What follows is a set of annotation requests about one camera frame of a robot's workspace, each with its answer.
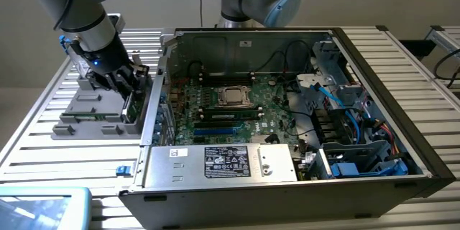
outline blue cable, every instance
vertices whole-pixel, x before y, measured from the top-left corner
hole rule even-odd
[[[327,97],[330,97],[330,99],[335,100],[340,107],[343,109],[346,109],[344,103],[342,102],[342,100],[339,98],[336,98],[324,87],[320,87],[319,90],[326,94]],[[358,126],[358,122],[355,117],[351,115],[351,113],[348,111],[346,111],[346,115],[347,117],[351,119],[354,127],[356,129],[356,145],[360,143],[360,138],[362,138],[362,132],[360,132],[360,127]]]

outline robotic arm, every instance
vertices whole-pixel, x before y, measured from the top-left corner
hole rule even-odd
[[[148,67],[132,62],[106,13],[106,0],[40,0],[71,40],[70,46],[91,70],[83,74],[94,87],[112,89],[124,100],[144,92]],[[223,0],[219,27],[250,27],[252,20],[283,27],[299,10],[300,0]]]

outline green circuit board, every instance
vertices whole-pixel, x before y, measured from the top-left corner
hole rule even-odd
[[[178,94],[175,145],[263,143],[260,139],[272,133],[278,134],[280,143],[296,144],[298,137],[288,135],[280,127],[280,121],[287,126],[292,116],[272,101],[279,85],[270,86],[270,80],[275,80],[275,78],[268,75],[258,76],[252,86],[248,86],[252,106],[260,106],[264,115],[259,120],[238,121],[231,135],[195,136],[195,123],[200,122],[199,107],[218,107],[219,87],[203,87],[194,80],[175,85],[172,91]],[[204,143],[195,143],[196,137],[204,137]]]

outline power supply label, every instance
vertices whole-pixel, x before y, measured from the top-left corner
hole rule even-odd
[[[251,177],[247,146],[204,148],[204,176],[214,178]]]

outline motherboard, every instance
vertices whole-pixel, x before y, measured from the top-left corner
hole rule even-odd
[[[179,81],[171,90],[176,118],[175,145],[279,142],[296,145],[291,114],[274,102],[280,83],[255,76],[247,85],[198,79]]]

